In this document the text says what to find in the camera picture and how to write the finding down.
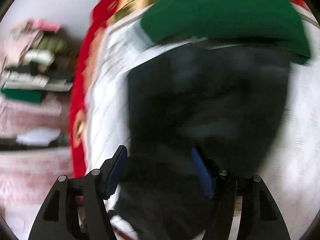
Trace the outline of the black leather jacket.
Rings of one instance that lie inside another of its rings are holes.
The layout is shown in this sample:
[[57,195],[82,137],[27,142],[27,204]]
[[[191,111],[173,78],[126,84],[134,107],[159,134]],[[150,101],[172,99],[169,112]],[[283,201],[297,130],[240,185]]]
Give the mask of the black leather jacket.
[[129,71],[129,166],[114,210],[138,239],[227,239],[236,183],[276,136],[288,52],[182,46]]

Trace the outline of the white patterned mat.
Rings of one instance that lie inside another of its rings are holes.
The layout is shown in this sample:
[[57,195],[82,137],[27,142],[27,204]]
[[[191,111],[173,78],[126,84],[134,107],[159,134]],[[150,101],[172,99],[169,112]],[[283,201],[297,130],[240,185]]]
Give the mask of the white patterned mat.
[[[261,176],[271,192],[290,239],[307,239],[319,222],[319,24],[311,12],[295,4],[292,7],[302,20],[311,49],[311,58],[303,64],[296,61],[292,52],[269,45],[219,44],[193,39],[140,48],[133,33],[145,10],[107,28],[94,81],[86,95],[87,169],[99,168],[119,145],[125,145],[129,152],[127,76],[133,68],[182,46],[209,50],[235,46],[281,49],[290,56],[286,103],[276,136],[253,175]],[[114,222],[137,236],[119,215],[116,214]]]

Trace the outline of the white folded cloth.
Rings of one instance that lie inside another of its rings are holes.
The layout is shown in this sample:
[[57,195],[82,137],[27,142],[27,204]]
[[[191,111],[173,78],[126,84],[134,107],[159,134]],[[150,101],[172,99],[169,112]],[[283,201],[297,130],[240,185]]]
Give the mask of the white folded cloth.
[[60,133],[60,129],[40,127],[18,135],[16,142],[26,146],[48,146]]

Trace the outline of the green hanging garment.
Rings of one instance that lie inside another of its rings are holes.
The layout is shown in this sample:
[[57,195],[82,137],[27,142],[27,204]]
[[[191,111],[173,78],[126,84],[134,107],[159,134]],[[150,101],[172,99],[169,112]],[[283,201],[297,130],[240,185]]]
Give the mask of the green hanging garment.
[[48,92],[44,90],[25,90],[25,89],[1,89],[1,94],[7,99],[23,101],[28,103],[41,104]]

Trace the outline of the white puffer jacket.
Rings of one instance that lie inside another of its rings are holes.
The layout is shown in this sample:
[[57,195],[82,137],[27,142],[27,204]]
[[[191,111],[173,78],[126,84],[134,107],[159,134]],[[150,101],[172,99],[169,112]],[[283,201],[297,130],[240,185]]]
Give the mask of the white puffer jacket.
[[71,57],[56,56],[47,50],[30,50],[19,65],[3,67],[1,86],[5,89],[67,92],[73,85],[74,66]]

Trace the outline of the olive green puffer jacket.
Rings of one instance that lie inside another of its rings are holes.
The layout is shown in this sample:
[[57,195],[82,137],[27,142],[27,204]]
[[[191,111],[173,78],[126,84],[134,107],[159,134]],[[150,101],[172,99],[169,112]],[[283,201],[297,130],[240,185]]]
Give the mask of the olive green puffer jacket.
[[45,36],[36,48],[40,50],[49,50],[52,53],[62,53],[67,50],[68,44],[61,38]]

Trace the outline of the pink garment on rack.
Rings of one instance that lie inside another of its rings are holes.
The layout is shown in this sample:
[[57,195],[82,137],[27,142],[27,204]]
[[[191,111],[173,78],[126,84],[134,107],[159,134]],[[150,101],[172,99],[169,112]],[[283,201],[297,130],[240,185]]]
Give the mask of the pink garment on rack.
[[37,46],[40,43],[43,35],[40,28],[33,26],[32,20],[13,28],[3,44],[4,53],[9,63],[18,64],[33,45]]

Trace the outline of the pink hanger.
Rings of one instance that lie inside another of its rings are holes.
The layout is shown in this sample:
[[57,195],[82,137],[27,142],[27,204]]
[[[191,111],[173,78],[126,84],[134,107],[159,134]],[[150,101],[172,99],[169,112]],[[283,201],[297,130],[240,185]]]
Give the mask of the pink hanger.
[[57,33],[60,30],[61,25],[47,20],[33,20],[33,27],[41,29],[42,31]]

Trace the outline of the green sweater with striped cuffs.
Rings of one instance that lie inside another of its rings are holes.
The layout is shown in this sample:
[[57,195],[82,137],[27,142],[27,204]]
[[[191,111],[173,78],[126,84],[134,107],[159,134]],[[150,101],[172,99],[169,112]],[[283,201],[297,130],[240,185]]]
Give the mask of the green sweater with striped cuffs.
[[139,26],[151,44],[209,38],[277,46],[295,54],[300,64],[311,57],[302,20],[289,0],[157,0]]

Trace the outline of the red floral blanket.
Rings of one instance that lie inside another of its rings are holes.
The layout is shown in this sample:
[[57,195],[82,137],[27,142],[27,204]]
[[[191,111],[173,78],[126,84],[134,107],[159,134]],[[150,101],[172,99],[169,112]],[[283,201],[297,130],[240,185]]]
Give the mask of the red floral blanket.
[[[85,175],[89,165],[88,153],[82,139],[87,106],[86,95],[93,84],[97,69],[99,49],[102,47],[104,32],[122,17],[153,5],[157,0],[100,0],[92,10],[91,26],[80,48],[75,69],[75,80],[72,88],[70,108],[70,132],[73,174],[75,177]],[[306,0],[289,0],[304,9],[310,9]]]

